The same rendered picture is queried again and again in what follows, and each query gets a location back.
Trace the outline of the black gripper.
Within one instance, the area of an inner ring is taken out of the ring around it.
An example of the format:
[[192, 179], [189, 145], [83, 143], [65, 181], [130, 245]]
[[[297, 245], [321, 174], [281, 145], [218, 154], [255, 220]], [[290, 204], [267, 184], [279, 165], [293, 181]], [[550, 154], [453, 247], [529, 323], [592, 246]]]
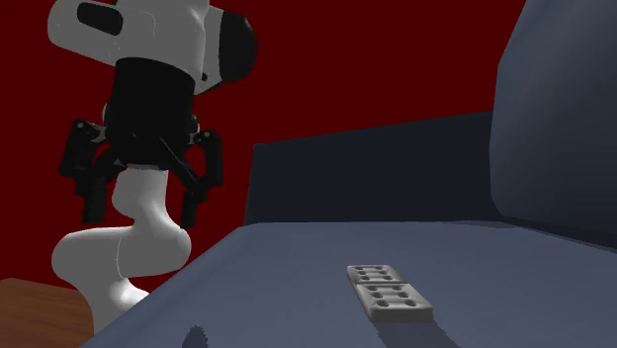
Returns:
[[[74, 120], [58, 168], [62, 177], [74, 180], [75, 193], [84, 200], [84, 223], [104, 220], [107, 185], [125, 164], [141, 164], [169, 169], [180, 180], [185, 189], [180, 226], [195, 226], [198, 205], [212, 187], [223, 184], [223, 165], [221, 138], [214, 130], [200, 131], [192, 140], [204, 153], [203, 176], [182, 156], [195, 124], [194, 89], [194, 79], [173, 65], [141, 57], [117, 61], [105, 127]], [[97, 157], [107, 142], [111, 146]]]

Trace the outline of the blue grey sofa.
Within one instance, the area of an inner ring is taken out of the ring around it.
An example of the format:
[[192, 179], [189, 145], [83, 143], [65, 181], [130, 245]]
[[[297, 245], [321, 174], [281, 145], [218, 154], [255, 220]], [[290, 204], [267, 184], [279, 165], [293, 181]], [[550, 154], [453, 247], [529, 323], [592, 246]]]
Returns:
[[243, 226], [83, 348], [617, 348], [617, 0], [526, 0], [488, 112], [256, 145]]

